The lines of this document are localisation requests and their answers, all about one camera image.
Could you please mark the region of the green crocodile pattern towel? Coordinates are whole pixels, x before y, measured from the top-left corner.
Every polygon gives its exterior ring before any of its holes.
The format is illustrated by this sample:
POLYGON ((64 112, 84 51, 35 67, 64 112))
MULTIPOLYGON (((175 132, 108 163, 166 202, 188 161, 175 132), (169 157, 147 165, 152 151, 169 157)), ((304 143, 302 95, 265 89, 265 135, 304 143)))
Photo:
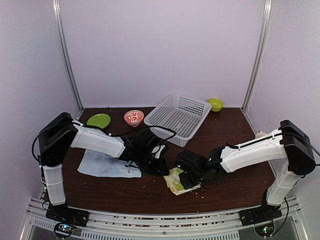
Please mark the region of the green crocodile pattern towel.
POLYGON ((184 188, 181 181, 180 181, 180 178, 179 178, 179 174, 181 174, 183 172, 184 171, 182 169, 180 169, 178 167, 174 167, 169 170, 169 175, 163 176, 167 187, 176 196, 182 195, 187 192, 191 192, 193 190, 197 190, 201 187, 200 184, 196 184, 195 186, 193 186, 191 188, 184 188))

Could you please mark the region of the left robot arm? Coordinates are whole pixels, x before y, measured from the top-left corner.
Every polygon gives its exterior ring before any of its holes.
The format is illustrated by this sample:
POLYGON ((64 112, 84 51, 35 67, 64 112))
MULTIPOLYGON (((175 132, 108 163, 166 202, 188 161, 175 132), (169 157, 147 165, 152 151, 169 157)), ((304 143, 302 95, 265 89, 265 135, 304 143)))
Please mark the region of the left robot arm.
POLYGON ((144 127, 122 134, 107 133, 97 126, 83 124, 68 112, 54 118, 35 136, 31 154, 41 168, 48 194, 48 214, 61 222, 82 215, 69 208, 64 190, 63 164, 71 149, 105 154, 117 160, 134 163, 141 171, 154 176, 167 176, 169 169, 163 154, 167 151, 164 140, 144 127))

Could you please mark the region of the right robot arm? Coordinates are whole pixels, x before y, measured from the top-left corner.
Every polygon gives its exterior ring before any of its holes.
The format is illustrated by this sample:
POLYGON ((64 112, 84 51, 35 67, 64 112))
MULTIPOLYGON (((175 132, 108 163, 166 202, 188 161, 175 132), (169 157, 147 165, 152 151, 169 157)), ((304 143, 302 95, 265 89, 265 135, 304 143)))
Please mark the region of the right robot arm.
POLYGON ((309 136, 290 120, 280 122, 279 128, 256 139, 213 149, 205 157, 191 150, 180 152, 175 165, 185 189, 206 181, 216 180, 220 170, 236 170, 284 159, 284 165, 273 184, 263 193, 261 206, 239 212, 244 226, 274 220, 282 216, 281 204, 299 179, 310 174, 317 166, 309 136))

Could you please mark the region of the red white patterned bowl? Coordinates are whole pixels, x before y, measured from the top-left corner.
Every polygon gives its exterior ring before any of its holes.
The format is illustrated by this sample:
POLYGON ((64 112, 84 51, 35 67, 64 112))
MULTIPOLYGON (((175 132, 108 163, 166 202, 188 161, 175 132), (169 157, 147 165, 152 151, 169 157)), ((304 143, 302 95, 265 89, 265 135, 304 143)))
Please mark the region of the red white patterned bowl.
POLYGON ((140 110, 130 110, 123 116, 125 122, 132 126, 137 127, 144 121, 145 114, 140 110))

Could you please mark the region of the light blue towel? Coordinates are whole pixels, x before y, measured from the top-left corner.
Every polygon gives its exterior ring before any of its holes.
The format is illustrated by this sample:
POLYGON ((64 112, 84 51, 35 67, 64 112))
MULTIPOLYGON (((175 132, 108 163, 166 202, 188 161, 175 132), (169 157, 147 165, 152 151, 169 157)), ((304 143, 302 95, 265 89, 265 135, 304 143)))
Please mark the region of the light blue towel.
POLYGON ((141 178, 142 172, 134 162, 107 154, 86 150, 77 171, 98 178, 141 178))

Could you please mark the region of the green round plate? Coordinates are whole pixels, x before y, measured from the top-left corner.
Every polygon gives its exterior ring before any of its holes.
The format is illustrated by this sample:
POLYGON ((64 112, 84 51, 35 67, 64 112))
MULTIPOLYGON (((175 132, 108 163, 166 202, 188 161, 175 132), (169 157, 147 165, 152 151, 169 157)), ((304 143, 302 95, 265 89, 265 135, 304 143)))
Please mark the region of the green round plate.
POLYGON ((99 113, 91 116, 86 124, 101 129, 106 128, 111 123, 111 117, 105 113, 99 113))

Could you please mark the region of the white perforated plastic basket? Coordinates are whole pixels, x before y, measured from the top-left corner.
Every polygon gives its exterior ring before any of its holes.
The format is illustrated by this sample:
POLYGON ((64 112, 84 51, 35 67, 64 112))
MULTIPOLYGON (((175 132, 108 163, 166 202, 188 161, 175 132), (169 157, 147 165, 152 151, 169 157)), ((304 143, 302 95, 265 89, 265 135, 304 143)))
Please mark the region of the white perforated plastic basket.
POLYGON ((152 126, 151 131, 157 137, 183 148, 210 111, 211 105, 204 100, 172 93, 145 116, 143 122, 152 126))

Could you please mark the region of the small lime green bowl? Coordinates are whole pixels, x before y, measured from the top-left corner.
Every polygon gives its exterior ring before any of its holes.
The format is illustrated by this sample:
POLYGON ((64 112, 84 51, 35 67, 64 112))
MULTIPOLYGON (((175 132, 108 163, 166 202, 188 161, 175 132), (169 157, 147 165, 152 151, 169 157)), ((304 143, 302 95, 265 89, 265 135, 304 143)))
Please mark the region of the small lime green bowl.
POLYGON ((209 98, 207 102, 211 105, 212 112, 219 112, 224 107, 224 102, 217 98, 209 98))

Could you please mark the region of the aluminium front rail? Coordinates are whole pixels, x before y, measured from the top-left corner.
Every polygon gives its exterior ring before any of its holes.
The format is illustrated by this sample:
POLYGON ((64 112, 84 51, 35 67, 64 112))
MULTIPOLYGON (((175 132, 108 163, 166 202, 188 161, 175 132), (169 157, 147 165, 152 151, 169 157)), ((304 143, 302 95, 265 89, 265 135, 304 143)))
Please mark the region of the aluminium front rail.
POLYGON ((76 226, 69 240, 263 240, 274 224, 273 240, 309 240, 296 198, 283 203, 282 216, 244 226, 239 209, 189 214, 129 214, 89 211, 86 226, 76 226))

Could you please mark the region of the right aluminium corner post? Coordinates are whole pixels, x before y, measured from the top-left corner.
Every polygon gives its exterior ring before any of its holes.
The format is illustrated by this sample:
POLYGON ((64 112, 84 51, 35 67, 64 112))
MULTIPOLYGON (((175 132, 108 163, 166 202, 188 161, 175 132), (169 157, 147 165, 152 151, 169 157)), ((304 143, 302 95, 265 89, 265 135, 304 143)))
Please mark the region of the right aluminium corner post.
POLYGON ((260 28, 260 34, 258 39, 258 45, 256 50, 256 55, 254 58, 254 63, 249 79, 248 88, 245 94, 244 102, 242 105, 242 111, 248 114, 250 111, 250 106, 253 102, 254 95, 257 89, 258 81, 262 69, 262 60, 267 47, 267 41, 270 32, 270 24, 272 18, 273 0, 264 1, 264 9, 262 15, 262 22, 260 28))

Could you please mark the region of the aluminium corner post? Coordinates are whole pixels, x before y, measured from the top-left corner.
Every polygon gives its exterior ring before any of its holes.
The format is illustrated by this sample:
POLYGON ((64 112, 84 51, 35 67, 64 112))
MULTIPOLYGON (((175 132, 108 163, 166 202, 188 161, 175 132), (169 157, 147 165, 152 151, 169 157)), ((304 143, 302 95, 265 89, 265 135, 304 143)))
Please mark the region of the aluminium corner post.
POLYGON ((257 89, 258 81, 262 69, 262 60, 267 47, 267 41, 270 32, 270 24, 272 18, 273 0, 264 1, 264 9, 262 15, 262 22, 260 28, 260 34, 258 39, 258 45, 256 50, 256 55, 254 58, 254 63, 249 79, 248 88, 245 94, 244 102, 242 105, 242 111, 248 114, 250 111, 250 106, 253 102, 254 95, 257 89))
POLYGON ((66 41, 66 35, 64 31, 64 25, 63 25, 63 18, 61 13, 61 4, 59 0, 52 0, 52 7, 53 7, 53 14, 56 22, 59 42, 61 46, 61 52, 62 52, 62 58, 67 74, 67 78, 71 87, 71 92, 73 94, 73 97, 75 99, 77 108, 79 111, 83 111, 84 107, 81 101, 80 93, 76 84, 72 63, 68 51, 67 41, 66 41))

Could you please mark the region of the left aluminium corner post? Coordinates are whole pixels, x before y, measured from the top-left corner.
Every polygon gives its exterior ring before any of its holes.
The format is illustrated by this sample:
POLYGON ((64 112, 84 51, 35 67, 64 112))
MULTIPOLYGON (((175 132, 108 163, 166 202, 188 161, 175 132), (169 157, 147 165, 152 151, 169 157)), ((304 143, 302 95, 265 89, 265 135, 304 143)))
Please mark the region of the left aluminium corner post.
POLYGON ((75 99, 77 108, 79 111, 83 111, 84 107, 81 101, 80 93, 76 84, 72 63, 68 51, 67 41, 66 41, 66 35, 64 31, 64 25, 63 25, 63 18, 61 13, 61 4, 59 0, 52 0, 52 7, 53 7, 53 14, 56 22, 59 42, 61 46, 61 52, 62 52, 62 58, 67 74, 67 78, 71 87, 71 92, 73 94, 73 97, 75 99))

